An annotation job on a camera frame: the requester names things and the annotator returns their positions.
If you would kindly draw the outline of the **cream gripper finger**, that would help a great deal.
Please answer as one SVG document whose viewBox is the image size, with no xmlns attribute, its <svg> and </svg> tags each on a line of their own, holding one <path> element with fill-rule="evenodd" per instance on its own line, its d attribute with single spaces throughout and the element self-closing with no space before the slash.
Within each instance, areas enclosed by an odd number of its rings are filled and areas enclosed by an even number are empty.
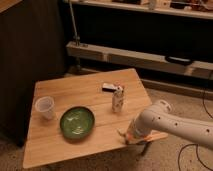
<svg viewBox="0 0 213 171">
<path fill-rule="evenodd" d="M 126 133 L 122 133 L 120 130 L 117 130 L 117 132 L 121 137 L 126 138 Z"/>
</svg>

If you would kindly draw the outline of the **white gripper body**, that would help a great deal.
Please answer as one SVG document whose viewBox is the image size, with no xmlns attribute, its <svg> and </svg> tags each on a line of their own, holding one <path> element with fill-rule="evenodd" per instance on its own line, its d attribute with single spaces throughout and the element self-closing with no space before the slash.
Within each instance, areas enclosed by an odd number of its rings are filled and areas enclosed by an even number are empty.
<svg viewBox="0 0 213 171">
<path fill-rule="evenodd" d="M 138 119 L 133 119 L 131 121 L 126 133 L 130 133 L 135 138 L 139 138 L 139 141 L 147 136 L 146 128 Z"/>
</svg>

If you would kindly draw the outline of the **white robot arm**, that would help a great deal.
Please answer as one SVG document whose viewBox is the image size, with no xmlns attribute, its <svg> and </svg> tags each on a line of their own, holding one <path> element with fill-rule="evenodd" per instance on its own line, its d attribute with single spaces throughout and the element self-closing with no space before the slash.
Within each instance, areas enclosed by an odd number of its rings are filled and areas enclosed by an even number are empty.
<svg viewBox="0 0 213 171">
<path fill-rule="evenodd" d="M 171 105 L 158 100 L 131 122 L 125 133 L 118 132 L 126 144 L 151 139 L 151 131 L 162 131 L 213 150 L 213 122 L 182 118 L 171 114 Z"/>
</svg>

